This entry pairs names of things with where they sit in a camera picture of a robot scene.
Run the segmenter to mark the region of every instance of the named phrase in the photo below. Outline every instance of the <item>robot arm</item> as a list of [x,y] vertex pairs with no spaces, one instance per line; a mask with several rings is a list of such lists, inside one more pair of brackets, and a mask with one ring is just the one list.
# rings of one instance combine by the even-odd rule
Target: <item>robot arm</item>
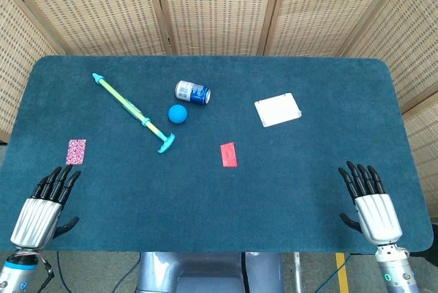
[[347,226],[362,233],[368,242],[376,245],[376,260],[388,292],[419,293],[407,260],[409,252],[396,244],[402,236],[402,230],[391,197],[385,193],[378,173],[372,166],[368,166],[367,170],[358,164],[359,174],[350,161],[347,166],[353,180],[343,168],[339,168],[339,173],[356,206],[359,222],[351,220],[344,213],[340,214],[341,219]]
[[42,260],[48,275],[39,292],[54,278],[50,263],[40,251],[53,238],[70,231],[79,221],[78,217],[74,217],[66,225],[57,227],[70,191],[81,174],[77,171],[66,181],[71,168],[68,165],[61,171],[57,167],[49,176],[40,180],[30,198],[25,201],[11,236],[11,243],[17,250],[7,258],[0,272],[0,292],[25,292],[36,270],[38,258]]

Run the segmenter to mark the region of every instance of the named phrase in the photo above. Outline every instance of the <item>pepsi can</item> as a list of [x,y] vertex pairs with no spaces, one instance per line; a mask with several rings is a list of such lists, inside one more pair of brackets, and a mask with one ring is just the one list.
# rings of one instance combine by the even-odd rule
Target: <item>pepsi can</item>
[[178,99],[207,105],[210,100],[210,89],[187,81],[179,81],[175,88],[175,95]]

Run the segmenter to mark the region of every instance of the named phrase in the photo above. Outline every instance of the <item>metal stand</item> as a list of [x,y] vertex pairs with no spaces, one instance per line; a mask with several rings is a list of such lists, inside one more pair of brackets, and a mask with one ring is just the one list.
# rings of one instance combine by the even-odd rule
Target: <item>metal stand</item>
[[[241,253],[142,252],[136,293],[176,293],[184,277],[233,279],[233,292],[242,293],[245,271],[251,293],[284,293],[280,253],[245,253],[244,263]],[[205,280],[191,282],[187,292],[207,292]]]

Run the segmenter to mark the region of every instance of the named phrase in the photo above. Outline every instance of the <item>foam ball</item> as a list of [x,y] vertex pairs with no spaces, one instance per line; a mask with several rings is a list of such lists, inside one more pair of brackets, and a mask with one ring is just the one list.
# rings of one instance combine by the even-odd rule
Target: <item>foam ball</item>
[[173,123],[181,124],[187,118],[187,110],[182,105],[173,105],[169,108],[169,120]]

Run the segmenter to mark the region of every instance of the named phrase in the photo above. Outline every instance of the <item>yellow line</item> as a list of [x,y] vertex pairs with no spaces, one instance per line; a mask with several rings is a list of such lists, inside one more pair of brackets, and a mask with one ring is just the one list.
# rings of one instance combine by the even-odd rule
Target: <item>yellow line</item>
[[[343,253],[336,253],[336,266],[339,268],[345,262],[345,255]],[[347,269],[342,267],[340,271],[337,272],[337,278],[339,280],[339,293],[349,293],[348,291],[348,280],[347,280]]]

